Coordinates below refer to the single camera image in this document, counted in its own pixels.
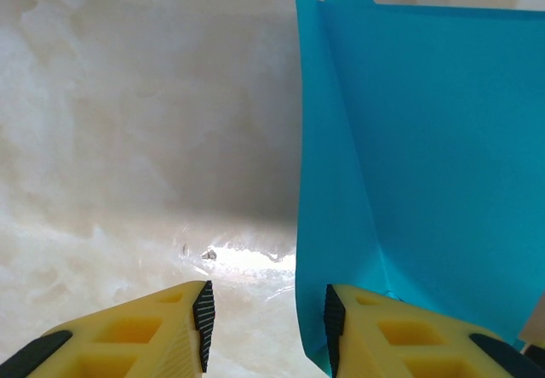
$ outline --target yellow plastic part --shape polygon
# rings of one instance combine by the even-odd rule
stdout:
[[[545,292],[520,332],[519,338],[537,347],[545,347]]]
[[[346,309],[337,378],[512,378],[469,338],[497,335],[401,301],[335,285]]]
[[[61,324],[73,337],[31,378],[202,376],[192,305],[206,282],[189,282]]]

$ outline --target blue sheet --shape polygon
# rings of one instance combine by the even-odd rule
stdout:
[[[545,14],[296,4],[307,356],[329,371],[326,284],[515,342],[545,286]]]

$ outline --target folded paper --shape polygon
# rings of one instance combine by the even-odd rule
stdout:
[[[545,287],[545,14],[296,5],[307,355],[327,370],[327,284],[515,342]]]

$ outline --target marble surface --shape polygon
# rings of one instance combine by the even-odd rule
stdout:
[[[211,278],[208,376],[323,376],[293,293],[298,55],[294,0],[0,0],[0,362]]]

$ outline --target marble texture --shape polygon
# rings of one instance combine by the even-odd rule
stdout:
[[[0,362],[211,278],[208,376],[323,376],[293,294],[298,55],[294,0],[0,0]]]

